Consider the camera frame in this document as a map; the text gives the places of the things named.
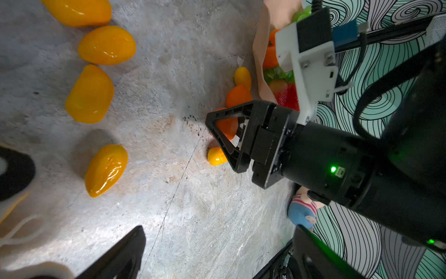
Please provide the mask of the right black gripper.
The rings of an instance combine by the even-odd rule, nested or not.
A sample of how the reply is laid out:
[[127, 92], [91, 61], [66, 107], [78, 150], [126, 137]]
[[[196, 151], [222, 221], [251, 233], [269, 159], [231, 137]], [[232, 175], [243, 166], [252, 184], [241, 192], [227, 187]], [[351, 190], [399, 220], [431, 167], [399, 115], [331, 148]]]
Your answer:
[[[221, 147], [232, 170], [247, 171], [252, 181], [268, 188], [283, 178], [307, 187], [310, 197], [358, 206], [370, 187], [375, 147], [350, 133], [309, 122], [297, 124], [294, 110], [254, 100], [206, 116], [206, 127]], [[229, 139], [217, 123], [234, 120]]]

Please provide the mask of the pink scalloped fruit bowl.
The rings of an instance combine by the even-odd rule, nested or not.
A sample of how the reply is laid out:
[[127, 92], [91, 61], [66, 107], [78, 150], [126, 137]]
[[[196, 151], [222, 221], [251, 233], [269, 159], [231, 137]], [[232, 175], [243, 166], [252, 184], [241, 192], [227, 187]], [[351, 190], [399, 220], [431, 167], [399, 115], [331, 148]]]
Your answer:
[[292, 23], [295, 14], [304, 10], [301, 0], [264, 1], [257, 24], [257, 31], [253, 41], [253, 56], [256, 67], [257, 85], [261, 99], [276, 102], [264, 77], [264, 70], [268, 66], [277, 66], [275, 55], [275, 40], [272, 32], [281, 30]]

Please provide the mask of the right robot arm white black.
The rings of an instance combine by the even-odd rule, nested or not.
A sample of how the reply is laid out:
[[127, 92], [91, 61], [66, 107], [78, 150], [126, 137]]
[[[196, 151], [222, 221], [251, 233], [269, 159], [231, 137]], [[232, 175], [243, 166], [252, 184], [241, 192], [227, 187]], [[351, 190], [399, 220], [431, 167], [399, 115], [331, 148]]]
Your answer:
[[313, 123], [337, 87], [329, 8], [276, 34], [292, 70], [298, 110], [254, 100], [211, 112], [206, 126], [237, 173], [268, 188], [286, 178], [310, 198], [335, 202], [428, 248], [446, 250], [446, 42], [409, 58], [369, 86], [354, 134]]

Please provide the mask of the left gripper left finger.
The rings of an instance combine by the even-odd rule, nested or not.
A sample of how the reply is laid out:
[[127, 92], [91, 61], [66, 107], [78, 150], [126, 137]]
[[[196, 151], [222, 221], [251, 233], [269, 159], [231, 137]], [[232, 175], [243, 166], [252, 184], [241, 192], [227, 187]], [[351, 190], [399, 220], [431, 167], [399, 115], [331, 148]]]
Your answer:
[[82, 272], [79, 279], [135, 279], [141, 269], [146, 245], [142, 226], [134, 227], [95, 263]]

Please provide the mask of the red fake strawberry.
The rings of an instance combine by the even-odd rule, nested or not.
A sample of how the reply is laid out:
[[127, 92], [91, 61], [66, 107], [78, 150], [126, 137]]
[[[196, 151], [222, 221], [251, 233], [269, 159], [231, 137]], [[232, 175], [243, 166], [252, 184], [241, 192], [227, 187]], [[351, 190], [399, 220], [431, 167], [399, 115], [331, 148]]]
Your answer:
[[284, 80], [274, 80], [269, 84], [269, 89], [279, 106], [300, 111], [295, 84]]

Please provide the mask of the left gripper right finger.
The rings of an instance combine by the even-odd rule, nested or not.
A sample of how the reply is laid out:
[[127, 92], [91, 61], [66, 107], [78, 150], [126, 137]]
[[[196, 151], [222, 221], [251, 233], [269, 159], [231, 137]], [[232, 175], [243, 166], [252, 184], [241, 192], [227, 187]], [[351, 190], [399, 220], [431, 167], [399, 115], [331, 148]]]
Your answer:
[[363, 278], [304, 226], [296, 227], [293, 248], [303, 279]]

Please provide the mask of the green fake grape bunch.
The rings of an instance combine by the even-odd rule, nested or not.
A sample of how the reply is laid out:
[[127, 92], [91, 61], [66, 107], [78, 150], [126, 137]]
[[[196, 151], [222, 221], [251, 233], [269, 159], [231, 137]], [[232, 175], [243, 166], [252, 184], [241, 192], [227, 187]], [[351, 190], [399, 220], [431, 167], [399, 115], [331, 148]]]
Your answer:
[[303, 10], [296, 12], [292, 17], [292, 23], [302, 21], [311, 15], [311, 5], [306, 6]]

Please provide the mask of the orange fake tangerine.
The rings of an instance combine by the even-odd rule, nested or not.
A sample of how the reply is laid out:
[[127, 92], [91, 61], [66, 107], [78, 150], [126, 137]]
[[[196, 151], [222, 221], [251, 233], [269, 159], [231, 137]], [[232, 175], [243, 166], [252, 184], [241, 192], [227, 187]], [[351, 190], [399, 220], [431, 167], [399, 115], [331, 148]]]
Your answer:
[[216, 125], [224, 133], [226, 138], [232, 141], [237, 134], [239, 121], [237, 117], [222, 119], [218, 120]]
[[269, 69], [273, 67], [279, 66], [277, 57], [276, 57], [276, 41], [275, 41], [275, 35], [277, 32], [279, 32], [280, 29], [275, 29], [270, 32], [269, 39], [268, 39], [268, 45], [266, 50], [266, 55], [262, 64], [263, 69]]
[[250, 101], [253, 101], [250, 91], [244, 85], [240, 85], [229, 91], [225, 99], [225, 107], [232, 108]]

